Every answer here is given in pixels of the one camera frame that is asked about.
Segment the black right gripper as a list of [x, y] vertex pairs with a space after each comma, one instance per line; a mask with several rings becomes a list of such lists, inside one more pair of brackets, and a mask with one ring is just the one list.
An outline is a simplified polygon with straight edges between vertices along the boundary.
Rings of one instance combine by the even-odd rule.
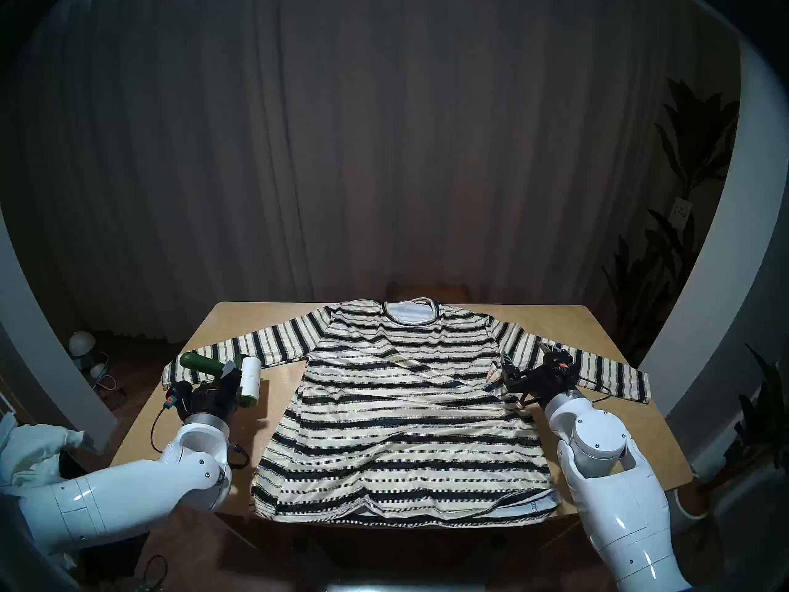
[[543, 364], [521, 370], [507, 357], [503, 363], [503, 380], [510, 394], [521, 395], [520, 406], [537, 403], [547, 406], [559, 394], [569, 395], [576, 389], [580, 377], [580, 362], [570, 354], [557, 354], [558, 348], [550, 343], [538, 343], [544, 353]]

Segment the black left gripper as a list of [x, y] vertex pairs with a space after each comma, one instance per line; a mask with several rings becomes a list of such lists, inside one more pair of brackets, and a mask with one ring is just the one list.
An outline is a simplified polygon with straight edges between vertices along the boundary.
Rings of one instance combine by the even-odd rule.
[[209, 414], [230, 423], [238, 409], [240, 383], [241, 370], [235, 361], [227, 361], [220, 378], [202, 382], [196, 387], [187, 380], [181, 380], [168, 388], [165, 408], [175, 407], [183, 423], [197, 414]]

